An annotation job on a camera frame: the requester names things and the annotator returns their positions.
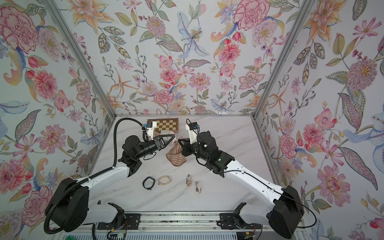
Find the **brown striped cloth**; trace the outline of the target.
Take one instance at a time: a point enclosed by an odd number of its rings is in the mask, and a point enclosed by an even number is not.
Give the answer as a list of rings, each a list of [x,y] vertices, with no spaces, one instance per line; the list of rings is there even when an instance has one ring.
[[[182,146],[178,141],[174,141],[172,148],[166,153],[166,158],[175,167],[180,167],[187,162],[186,157],[182,155],[182,150]]]

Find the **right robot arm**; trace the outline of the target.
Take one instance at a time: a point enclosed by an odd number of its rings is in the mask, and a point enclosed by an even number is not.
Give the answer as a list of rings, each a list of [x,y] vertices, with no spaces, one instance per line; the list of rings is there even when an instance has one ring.
[[[235,226],[245,229],[248,225],[267,225],[277,234],[291,239],[305,213],[300,197],[293,187],[282,187],[269,182],[220,150],[210,132],[190,132],[188,139],[178,141],[182,155],[195,156],[212,173],[230,179],[248,190],[258,202],[254,205],[240,203],[233,212]]]

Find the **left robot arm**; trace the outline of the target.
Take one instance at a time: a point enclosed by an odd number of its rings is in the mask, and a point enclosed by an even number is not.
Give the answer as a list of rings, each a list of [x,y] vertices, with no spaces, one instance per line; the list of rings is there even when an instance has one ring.
[[[65,179],[45,210],[45,233],[71,232],[81,225],[97,223],[123,226],[126,216],[120,206],[114,203],[91,205],[90,199],[116,182],[132,176],[142,165],[144,157],[165,149],[174,138],[175,135],[159,135],[151,141],[142,142],[137,136],[129,136],[122,146],[122,157],[115,166],[78,180]]]

